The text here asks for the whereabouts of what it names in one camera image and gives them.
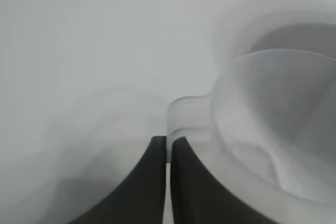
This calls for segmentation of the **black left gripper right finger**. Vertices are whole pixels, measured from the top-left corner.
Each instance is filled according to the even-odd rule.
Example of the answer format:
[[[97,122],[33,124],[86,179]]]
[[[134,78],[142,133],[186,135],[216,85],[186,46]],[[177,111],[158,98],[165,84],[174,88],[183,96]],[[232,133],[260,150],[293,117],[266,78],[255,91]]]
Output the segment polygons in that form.
[[[219,183],[185,137],[172,145],[170,192],[174,223],[273,223]]]

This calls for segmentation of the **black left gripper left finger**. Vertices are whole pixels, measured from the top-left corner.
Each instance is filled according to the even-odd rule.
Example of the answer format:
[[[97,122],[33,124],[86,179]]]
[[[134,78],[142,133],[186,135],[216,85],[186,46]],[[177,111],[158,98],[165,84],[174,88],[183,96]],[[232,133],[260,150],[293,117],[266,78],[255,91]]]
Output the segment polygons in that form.
[[[162,223],[165,190],[166,137],[154,136],[122,183],[71,223]]]

